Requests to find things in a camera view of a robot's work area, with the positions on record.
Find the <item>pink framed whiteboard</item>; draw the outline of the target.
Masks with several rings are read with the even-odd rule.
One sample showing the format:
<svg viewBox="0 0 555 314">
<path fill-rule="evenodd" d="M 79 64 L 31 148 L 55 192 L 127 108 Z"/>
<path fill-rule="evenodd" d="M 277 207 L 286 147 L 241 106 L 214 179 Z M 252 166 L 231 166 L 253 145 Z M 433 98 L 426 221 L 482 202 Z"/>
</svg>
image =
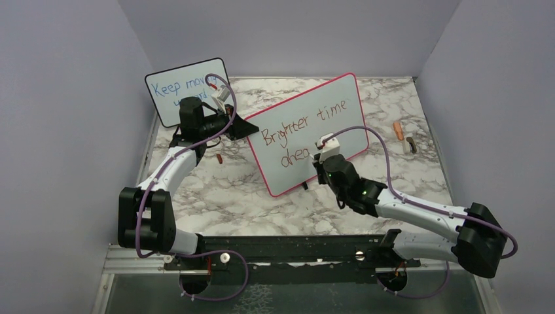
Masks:
<svg viewBox="0 0 555 314">
<path fill-rule="evenodd" d="M 346 73 L 245 118 L 260 131 L 247 141 L 269 194 L 278 197 L 316 176 L 309 154 L 329 133 L 365 125 L 356 77 Z"/>
</svg>

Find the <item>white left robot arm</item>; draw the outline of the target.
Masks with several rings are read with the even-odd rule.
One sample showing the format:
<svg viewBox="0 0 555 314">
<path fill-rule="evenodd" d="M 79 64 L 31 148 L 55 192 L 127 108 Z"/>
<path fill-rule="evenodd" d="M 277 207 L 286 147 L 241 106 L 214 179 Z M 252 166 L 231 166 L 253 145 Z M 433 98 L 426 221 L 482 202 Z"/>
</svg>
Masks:
<svg viewBox="0 0 555 314">
<path fill-rule="evenodd" d="M 206 252 L 198 246 L 200 235 L 176 227 L 171 198 L 200 163 L 207 142 L 222 135 L 235 141 L 259 131 L 229 104 L 206 116 L 207 106 L 198 97 L 183 98 L 179 131 L 173 135 L 164 161 L 137 187 L 123 188 L 119 194 L 118 244 L 135 249 L 141 258 L 154 253 L 180 254 L 192 269 L 205 262 Z"/>
</svg>

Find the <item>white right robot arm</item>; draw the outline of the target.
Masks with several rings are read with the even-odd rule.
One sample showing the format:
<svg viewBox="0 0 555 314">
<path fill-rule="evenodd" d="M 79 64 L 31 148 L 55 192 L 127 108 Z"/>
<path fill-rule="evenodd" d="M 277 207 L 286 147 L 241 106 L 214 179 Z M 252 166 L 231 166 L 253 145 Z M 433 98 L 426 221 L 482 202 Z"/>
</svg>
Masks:
<svg viewBox="0 0 555 314">
<path fill-rule="evenodd" d="M 388 236 L 377 250 L 382 264 L 394 266 L 401 260 L 424 258 L 457 263 L 480 277 L 495 277 L 508 237 L 485 205 L 458 207 L 411 198 L 360 176 L 341 154 L 325 159 L 316 154 L 313 166 L 319 184 L 329 186 L 340 208 L 425 230 L 423 234 L 400 231 Z"/>
</svg>

